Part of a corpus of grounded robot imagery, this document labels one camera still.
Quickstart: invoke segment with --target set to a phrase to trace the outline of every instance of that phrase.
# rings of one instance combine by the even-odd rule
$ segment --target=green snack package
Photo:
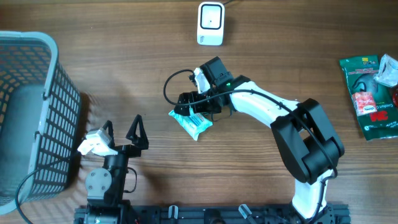
[[[341,59],[340,66],[366,140],[397,137],[397,108],[392,103],[388,87],[373,79],[379,72],[377,55]],[[376,109],[370,106],[375,102]]]

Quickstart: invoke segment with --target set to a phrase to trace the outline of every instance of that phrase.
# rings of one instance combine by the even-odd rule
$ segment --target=white arm segment
[[[298,101],[285,100],[281,97],[275,96],[272,93],[262,90],[253,81],[243,83],[242,85],[235,88],[235,90],[255,90],[263,93],[273,99],[282,102],[286,107],[291,110],[297,108]],[[271,102],[270,100],[251,93],[232,93],[231,101],[235,109],[239,112],[246,113],[260,122],[264,123],[269,128],[271,123],[276,120],[279,116],[285,116],[289,112],[279,108],[278,105]]]
[[[333,170],[327,170],[322,175],[320,175],[315,183],[310,185],[309,183],[301,183],[298,180],[295,180],[295,193],[292,200],[292,204],[296,211],[301,214],[304,218],[311,218],[317,209],[319,196],[321,194],[321,181],[325,177],[331,176]],[[326,206],[326,188],[328,185],[328,181],[326,181],[325,191],[323,192],[323,200],[322,206],[319,209],[319,212]]]

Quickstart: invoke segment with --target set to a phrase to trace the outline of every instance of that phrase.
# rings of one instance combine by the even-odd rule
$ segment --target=gray plastic basket
[[[40,32],[0,32],[0,215],[13,211],[21,180],[72,153],[81,100],[58,61],[55,41]],[[56,196],[70,162],[30,178],[19,200]]]

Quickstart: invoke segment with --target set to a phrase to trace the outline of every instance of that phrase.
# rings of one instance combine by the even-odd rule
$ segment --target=wooden table
[[[235,113],[194,141],[168,115],[163,97],[173,72],[220,56],[233,75],[254,80],[286,99],[318,100],[346,153],[327,199],[347,203],[352,223],[397,223],[397,140],[366,142],[359,130],[338,60],[364,54],[398,57],[397,1],[238,1],[226,7],[224,44],[196,42],[199,2],[2,5],[0,29],[39,30],[58,43],[60,61],[85,94],[89,130],[110,119],[116,144],[136,114],[144,118],[150,149],[131,159],[133,205],[263,205],[289,203],[294,178],[270,129]],[[167,93],[193,91],[188,74]],[[102,166],[82,158],[73,185],[50,200],[26,203],[34,223],[71,223],[86,204],[87,173]],[[126,188],[134,185],[128,175]],[[0,223],[21,223],[17,212]]]

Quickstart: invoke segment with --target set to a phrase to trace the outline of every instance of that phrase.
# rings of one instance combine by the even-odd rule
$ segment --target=white plastic packet
[[[374,80],[382,85],[394,87],[398,84],[398,62],[385,54],[380,61],[379,73]]]
[[[204,132],[208,127],[213,125],[213,122],[207,120],[202,114],[193,114],[193,110],[190,108],[190,116],[182,116],[170,111],[169,115],[175,118],[178,123],[187,131],[191,137],[197,141],[199,134]]]

